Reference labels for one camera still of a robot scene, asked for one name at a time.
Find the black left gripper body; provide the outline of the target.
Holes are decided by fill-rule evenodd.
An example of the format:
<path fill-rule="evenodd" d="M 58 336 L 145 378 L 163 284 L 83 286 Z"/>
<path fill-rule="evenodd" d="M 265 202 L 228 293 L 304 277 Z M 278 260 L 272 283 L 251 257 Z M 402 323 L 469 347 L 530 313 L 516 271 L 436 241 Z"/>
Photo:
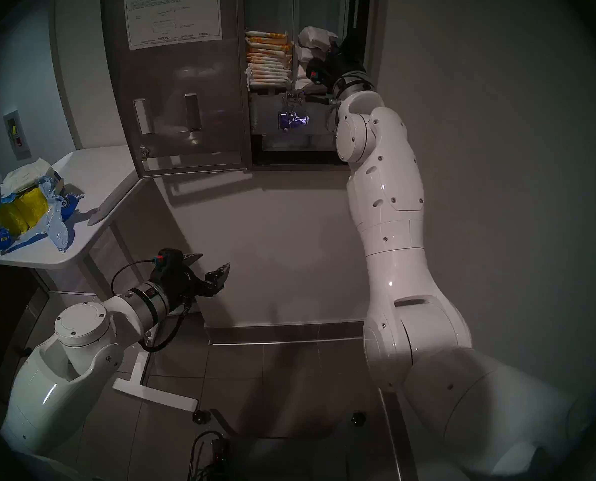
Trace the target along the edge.
<path fill-rule="evenodd" d="M 183 264 L 163 270 L 161 287 L 169 306 L 192 303 L 197 297 L 213 297 L 213 286 L 198 278 L 188 266 Z"/>

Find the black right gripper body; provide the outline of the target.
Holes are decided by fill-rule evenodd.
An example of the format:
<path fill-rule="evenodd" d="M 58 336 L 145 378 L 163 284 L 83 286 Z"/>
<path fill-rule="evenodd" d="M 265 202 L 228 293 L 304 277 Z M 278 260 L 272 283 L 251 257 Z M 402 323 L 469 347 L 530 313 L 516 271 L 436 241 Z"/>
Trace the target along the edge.
<path fill-rule="evenodd" d="M 360 29 L 352 29 L 340 45 L 333 42 L 325 55 L 323 81 L 335 82 L 349 72 L 364 72 L 365 36 Z"/>

